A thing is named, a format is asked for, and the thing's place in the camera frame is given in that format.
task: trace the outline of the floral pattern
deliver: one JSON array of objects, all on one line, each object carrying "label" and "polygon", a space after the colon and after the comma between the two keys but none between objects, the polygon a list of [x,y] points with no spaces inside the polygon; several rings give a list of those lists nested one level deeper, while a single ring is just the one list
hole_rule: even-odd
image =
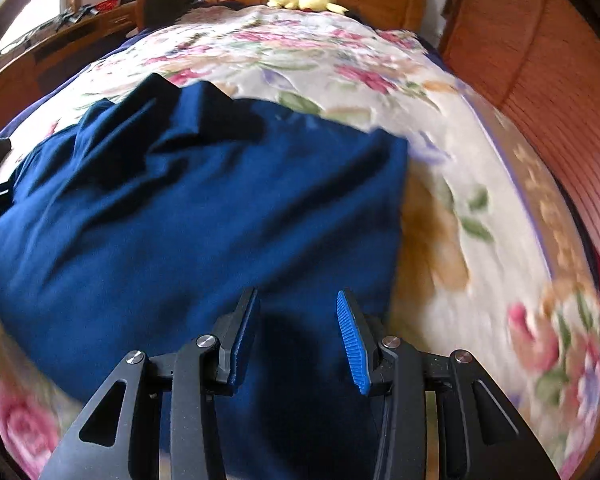
[{"label": "floral pattern", "polygon": [[[561,477],[573,473],[600,411],[600,302],[582,270],[554,280],[525,205],[530,191],[512,183],[470,105],[475,95],[427,59],[414,34],[328,12],[194,10],[94,62],[28,117],[11,136],[0,181],[40,140],[99,99],[119,102],[151,72],[409,139],[389,329],[424,351],[469,349]],[[0,432],[32,478],[79,407],[0,325]]]}]

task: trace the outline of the bed sheet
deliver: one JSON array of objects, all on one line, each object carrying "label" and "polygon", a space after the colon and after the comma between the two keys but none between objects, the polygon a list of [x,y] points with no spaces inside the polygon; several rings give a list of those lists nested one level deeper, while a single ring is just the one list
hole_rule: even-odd
[{"label": "bed sheet", "polygon": [[[407,137],[388,326],[424,351],[474,353],[562,478],[573,473],[600,411],[600,300],[560,192],[505,116],[427,59],[410,32],[331,13],[212,7],[93,63],[41,105],[11,136],[0,181],[40,140],[151,72]],[[32,478],[79,409],[0,326],[0,432]]]}]

